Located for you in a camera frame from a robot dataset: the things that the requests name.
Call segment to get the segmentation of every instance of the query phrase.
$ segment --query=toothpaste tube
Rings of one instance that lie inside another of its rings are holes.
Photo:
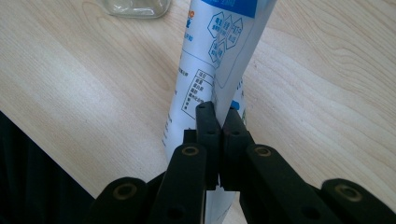
[[[230,105],[245,118],[242,75],[276,0],[191,0],[175,95],[163,132],[168,160],[195,129],[195,107],[212,101],[222,126]],[[222,223],[234,192],[206,193],[205,223]]]

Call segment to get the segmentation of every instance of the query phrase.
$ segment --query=light wood surface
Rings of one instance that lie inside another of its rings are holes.
[[[166,169],[189,4],[147,21],[0,1],[0,110],[93,196],[149,181]],[[396,210],[396,1],[278,1],[244,78],[256,142],[313,186],[346,178]],[[243,221],[235,203],[225,223]]]

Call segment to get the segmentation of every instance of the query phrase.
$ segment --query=black object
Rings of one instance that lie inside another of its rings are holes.
[[[234,109],[220,128],[210,102],[196,107],[167,171],[148,182],[112,182],[85,223],[203,223],[205,191],[240,191],[248,223],[396,223],[395,214],[361,186],[333,179],[306,184],[273,148],[255,144]]]
[[[81,223],[93,201],[0,112],[0,224]]]

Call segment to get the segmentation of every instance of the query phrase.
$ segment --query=clamp jaw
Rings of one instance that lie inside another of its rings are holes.
[[[184,132],[166,172],[148,183],[113,181],[85,223],[204,223],[205,193],[218,182],[240,191],[247,223],[396,223],[395,213],[358,184],[305,183],[275,149],[254,143],[236,110],[221,129],[211,102],[196,107],[196,130]]]

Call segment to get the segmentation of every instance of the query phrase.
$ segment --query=clear plastic container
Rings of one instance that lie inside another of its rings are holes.
[[[158,18],[168,10],[171,0],[97,0],[110,15],[128,18]]]

